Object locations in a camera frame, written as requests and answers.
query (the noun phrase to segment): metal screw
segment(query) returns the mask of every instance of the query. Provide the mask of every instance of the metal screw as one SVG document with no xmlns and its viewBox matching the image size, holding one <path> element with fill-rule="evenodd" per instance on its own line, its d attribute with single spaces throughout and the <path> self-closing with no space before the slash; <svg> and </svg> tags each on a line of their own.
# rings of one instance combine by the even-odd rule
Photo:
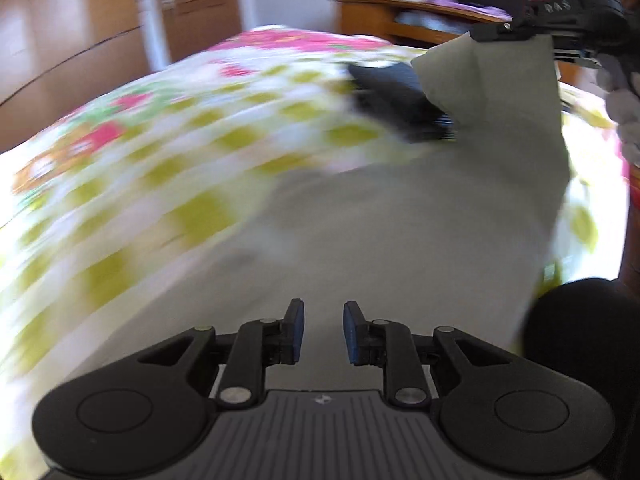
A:
<svg viewBox="0 0 640 480">
<path fill-rule="evenodd" d="M 242 386 L 231 386 L 220 392 L 220 399 L 229 404 L 242 404 L 251 399 L 251 391 Z"/>
<path fill-rule="evenodd" d="M 328 404 L 332 400 L 333 399 L 331 397 L 329 397 L 328 395 L 325 395 L 325 394 L 318 395 L 317 397 L 314 398 L 314 402 L 316 404 L 320 404 L 321 406 L 324 406 L 325 404 Z"/>
<path fill-rule="evenodd" d="M 427 394 L 420 388 L 401 388 L 396 392 L 396 400 L 403 404 L 420 404 L 427 398 Z"/>
</svg>

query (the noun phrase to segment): gray cloth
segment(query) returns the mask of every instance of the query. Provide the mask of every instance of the gray cloth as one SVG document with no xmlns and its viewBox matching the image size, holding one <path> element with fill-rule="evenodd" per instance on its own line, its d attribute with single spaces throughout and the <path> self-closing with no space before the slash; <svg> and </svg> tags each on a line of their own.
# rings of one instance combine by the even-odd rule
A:
<svg viewBox="0 0 640 480">
<path fill-rule="evenodd" d="M 82 370 L 194 325 L 235 332 L 279 317 L 296 297 L 306 306 L 302 358 L 270 368 L 270 387 L 382 384 L 378 370 L 348 365 L 347 300 L 414 333 L 446 324 L 508 345 L 570 177 L 551 42 L 479 44 L 467 34 L 413 66 L 428 99 L 456 122 L 458 142 L 403 166 L 286 174 L 254 220 Z"/>
</svg>

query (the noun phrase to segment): wooden desk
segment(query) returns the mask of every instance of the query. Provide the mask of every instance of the wooden desk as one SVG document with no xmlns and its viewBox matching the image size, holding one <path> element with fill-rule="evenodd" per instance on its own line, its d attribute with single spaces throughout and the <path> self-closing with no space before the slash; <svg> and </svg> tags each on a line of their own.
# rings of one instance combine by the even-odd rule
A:
<svg viewBox="0 0 640 480">
<path fill-rule="evenodd" d="M 451 9 L 427 2 L 407 0 L 334 0 L 338 6 L 336 30 L 341 34 L 367 34 L 377 36 L 395 44 L 411 46 L 431 46 L 445 43 L 458 34 L 396 23 L 396 17 L 407 10 L 423 10 L 453 18 L 465 24 L 497 23 L 500 18 L 473 12 L 472 10 Z M 560 62 L 561 81 L 575 84 L 579 68 L 572 63 Z"/>
</svg>

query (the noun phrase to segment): pink object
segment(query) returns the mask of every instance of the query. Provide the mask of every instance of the pink object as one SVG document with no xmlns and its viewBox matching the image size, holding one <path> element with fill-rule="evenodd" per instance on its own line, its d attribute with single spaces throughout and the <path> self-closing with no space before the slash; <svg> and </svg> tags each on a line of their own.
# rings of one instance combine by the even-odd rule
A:
<svg viewBox="0 0 640 480">
<path fill-rule="evenodd" d="M 128 94 L 117 98 L 113 104 L 120 108 L 120 111 L 129 110 L 135 108 L 138 105 L 146 102 L 149 99 L 150 94 Z"/>
<path fill-rule="evenodd" d="M 93 153 L 105 144 L 117 139 L 122 135 L 123 131 L 124 128 L 119 123 L 116 121 L 108 121 L 107 123 L 103 123 L 98 126 L 94 131 L 84 136 L 82 139 L 79 139 L 77 143 L 87 141 L 91 142 L 90 151 Z"/>
<path fill-rule="evenodd" d="M 220 71 L 220 73 L 225 77 L 242 77 L 244 75 L 254 74 L 255 70 L 251 70 L 249 68 L 244 68 L 240 65 L 229 63 L 225 65 L 225 67 Z"/>
<path fill-rule="evenodd" d="M 384 40 L 352 38 L 327 32 L 299 30 L 296 28 L 269 28 L 249 30 L 234 38 L 223 41 L 209 50 L 225 50 L 240 46 L 252 46 L 271 50 L 274 48 L 294 48 L 299 52 L 340 52 L 342 50 L 373 50 L 389 44 Z"/>
<path fill-rule="evenodd" d="M 622 156 L 622 143 L 620 142 L 620 139 L 618 138 L 617 135 L 615 135 L 615 142 L 614 142 L 614 146 L 615 146 L 615 150 L 616 150 L 616 157 L 620 159 L 620 161 L 622 162 L 622 177 L 628 179 L 629 178 L 629 163 L 626 161 L 626 158 L 624 156 Z"/>
</svg>

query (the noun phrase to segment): bed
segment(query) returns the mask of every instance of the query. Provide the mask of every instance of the bed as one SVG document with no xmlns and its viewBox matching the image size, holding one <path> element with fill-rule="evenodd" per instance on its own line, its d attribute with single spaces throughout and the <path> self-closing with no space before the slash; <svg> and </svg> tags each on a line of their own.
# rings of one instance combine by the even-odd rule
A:
<svg viewBox="0 0 640 480">
<path fill-rule="evenodd" d="M 0 475 L 44 462 L 30 416 L 119 326 L 267 200 L 278 175 L 428 156 L 356 111 L 344 64 L 423 51 L 251 30 L 88 103 L 0 155 Z M 561 85 L 573 178 L 540 292 L 618 275 L 626 180 L 602 101 Z"/>
</svg>

